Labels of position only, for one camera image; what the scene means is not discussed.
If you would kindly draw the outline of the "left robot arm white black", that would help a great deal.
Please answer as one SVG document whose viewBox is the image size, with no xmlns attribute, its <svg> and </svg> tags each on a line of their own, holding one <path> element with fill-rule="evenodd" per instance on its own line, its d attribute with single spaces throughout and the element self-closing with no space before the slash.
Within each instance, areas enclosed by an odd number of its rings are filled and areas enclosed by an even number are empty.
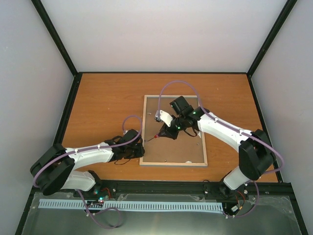
<svg viewBox="0 0 313 235">
<path fill-rule="evenodd" d="M 62 189 L 78 189 L 96 197 L 102 191 L 100 179 L 92 170 L 79 168 L 117 162 L 121 159 L 143 157 L 143 139 L 134 129 L 96 145 L 81 148 L 64 148 L 60 143 L 51 146 L 30 168 L 33 185 L 47 196 Z"/>
</svg>

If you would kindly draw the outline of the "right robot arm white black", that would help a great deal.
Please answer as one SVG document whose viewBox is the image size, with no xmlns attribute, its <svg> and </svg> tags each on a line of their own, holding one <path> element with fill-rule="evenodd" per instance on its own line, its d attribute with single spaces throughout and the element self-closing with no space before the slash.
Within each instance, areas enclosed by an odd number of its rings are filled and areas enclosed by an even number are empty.
<svg viewBox="0 0 313 235">
<path fill-rule="evenodd" d="M 175 115 L 161 109 L 156 112 L 156 121 L 163 122 L 158 137 L 175 140 L 180 131 L 191 128 L 195 133 L 210 134 L 237 151 L 238 166 L 219 183 L 219 192 L 223 197 L 228 198 L 243 184 L 258 180 L 274 163 L 274 150 L 263 130 L 253 132 L 241 129 L 202 106 L 194 109 L 183 96 L 173 100 L 170 106 L 176 112 Z"/>
</svg>

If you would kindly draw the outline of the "blue picture frame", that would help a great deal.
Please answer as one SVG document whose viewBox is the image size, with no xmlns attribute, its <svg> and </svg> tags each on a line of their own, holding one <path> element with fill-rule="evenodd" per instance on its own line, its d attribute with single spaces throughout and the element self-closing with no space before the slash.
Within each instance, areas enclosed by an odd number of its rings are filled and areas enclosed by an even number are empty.
<svg viewBox="0 0 313 235">
<path fill-rule="evenodd" d="M 141 166 L 208 166 L 204 134 L 190 117 L 198 106 L 195 95 L 144 97 Z"/>
</svg>

